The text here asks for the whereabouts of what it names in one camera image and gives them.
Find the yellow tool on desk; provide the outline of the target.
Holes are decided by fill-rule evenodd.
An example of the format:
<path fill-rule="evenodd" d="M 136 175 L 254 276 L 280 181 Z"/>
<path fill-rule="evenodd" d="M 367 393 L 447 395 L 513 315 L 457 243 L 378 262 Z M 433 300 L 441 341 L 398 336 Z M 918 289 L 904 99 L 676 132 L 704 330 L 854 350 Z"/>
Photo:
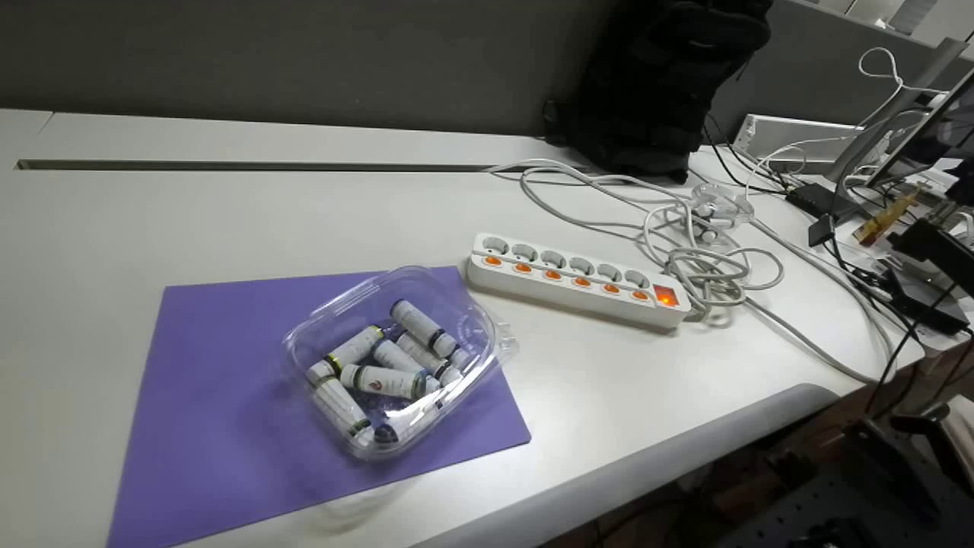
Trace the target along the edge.
<path fill-rule="evenodd" d="M 873 246 L 901 217 L 904 209 L 915 201 L 915 196 L 901 196 L 894 199 L 889 208 L 883 208 L 875 217 L 871 217 L 866 224 L 860 224 L 853 237 L 860 246 Z"/>

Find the purple rectangular mat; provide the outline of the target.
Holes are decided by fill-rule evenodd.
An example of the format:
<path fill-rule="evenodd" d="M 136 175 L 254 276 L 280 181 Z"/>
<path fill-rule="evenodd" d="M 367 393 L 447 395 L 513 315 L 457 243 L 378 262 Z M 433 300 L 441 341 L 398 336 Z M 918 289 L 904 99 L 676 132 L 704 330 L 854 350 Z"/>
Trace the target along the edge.
<path fill-rule="evenodd" d="M 353 283 L 327 275 L 164 293 L 108 548 L 173 548 L 530 439 L 494 374 L 409 453 L 350 457 L 297 388 L 286 336 Z"/>

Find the grey flat device box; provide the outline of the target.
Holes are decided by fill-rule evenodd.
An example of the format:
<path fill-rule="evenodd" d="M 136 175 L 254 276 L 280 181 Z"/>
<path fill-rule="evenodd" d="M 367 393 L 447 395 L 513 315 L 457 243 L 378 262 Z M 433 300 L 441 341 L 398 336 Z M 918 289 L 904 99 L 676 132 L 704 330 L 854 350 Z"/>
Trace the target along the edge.
<path fill-rule="evenodd" d="M 846 122 L 750 112 L 733 148 L 760 168 L 828 172 L 857 135 L 860 129 Z"/>

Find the white tube in container centre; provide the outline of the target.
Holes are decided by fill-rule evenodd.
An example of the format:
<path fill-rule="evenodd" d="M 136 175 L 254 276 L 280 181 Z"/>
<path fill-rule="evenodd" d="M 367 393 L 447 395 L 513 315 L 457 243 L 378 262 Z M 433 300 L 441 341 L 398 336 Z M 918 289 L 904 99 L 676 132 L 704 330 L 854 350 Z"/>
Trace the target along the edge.
<path fill-rule="evenodd" d="M 427 374 L 379 370 L 379 366 L 345 366 L 341 383 L 372 395 L 419 399 L 433 389 Z"/>

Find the white tube with dark band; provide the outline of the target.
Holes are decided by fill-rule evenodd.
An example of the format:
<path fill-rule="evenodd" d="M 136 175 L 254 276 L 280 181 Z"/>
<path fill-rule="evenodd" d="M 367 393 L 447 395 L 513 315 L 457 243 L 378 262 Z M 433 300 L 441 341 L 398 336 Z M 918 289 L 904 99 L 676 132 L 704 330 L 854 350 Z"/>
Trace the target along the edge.
<path fill-rule="evenodd" d="M 390 315 L 409 336 L 413 336 L 438 361 L 447 361 L 459 346 L 459 341 L 441 322 L 435 322 L 428 315 L 423 315 L 412 303 L 395 303 Z"/>

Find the clear plastic container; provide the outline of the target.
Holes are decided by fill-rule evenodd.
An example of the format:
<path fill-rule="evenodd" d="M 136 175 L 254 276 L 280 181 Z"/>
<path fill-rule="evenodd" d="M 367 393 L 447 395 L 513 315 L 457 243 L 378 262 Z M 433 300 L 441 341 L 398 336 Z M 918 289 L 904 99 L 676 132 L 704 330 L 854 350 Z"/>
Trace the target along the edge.
<path fill-rule="evenodd" d="M 459 346 L 438 361 L 390 315 L 412 303 L 441 322 Z M 286 337 L 286 358 L 308 399 L 345 366 L 379 366 L 427 374 L 433 389 L 419 399 L 390 399 L 345 388 L 372 416 L 373 442 L 353 449 L 320 412 L 331 439 L 356 461 L 390 461 L 428 439 L 499 370 L 501 333 L 469 296 L 457 268 L 398 268 L 372 275 L 309 311 Z"/>

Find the white tube at container front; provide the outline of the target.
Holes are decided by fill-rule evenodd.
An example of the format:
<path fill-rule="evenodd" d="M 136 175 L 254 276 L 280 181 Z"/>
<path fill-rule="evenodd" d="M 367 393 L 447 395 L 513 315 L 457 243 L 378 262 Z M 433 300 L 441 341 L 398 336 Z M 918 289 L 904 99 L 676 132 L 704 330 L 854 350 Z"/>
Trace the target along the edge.
<path fill-rule="evenodd" d="M 367 449 L 373 442 L 372 416 L 358 408 L 358 401 L 345 389 L 341 382 L 320 383 L 312 389 L 312 401 L 353 449 Z"/>

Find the white six-socket power strip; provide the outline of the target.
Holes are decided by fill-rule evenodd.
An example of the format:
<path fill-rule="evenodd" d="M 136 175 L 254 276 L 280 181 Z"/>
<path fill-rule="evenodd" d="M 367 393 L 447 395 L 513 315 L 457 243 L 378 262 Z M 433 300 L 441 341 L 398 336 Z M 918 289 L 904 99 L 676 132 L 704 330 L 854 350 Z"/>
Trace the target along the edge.
<path fill-rule="evenodd" d="M 676 276 L 504 235 L 476 237 L 466 280 L 484 293 L 655 333 L 676 333 L 690 318 Z"/>

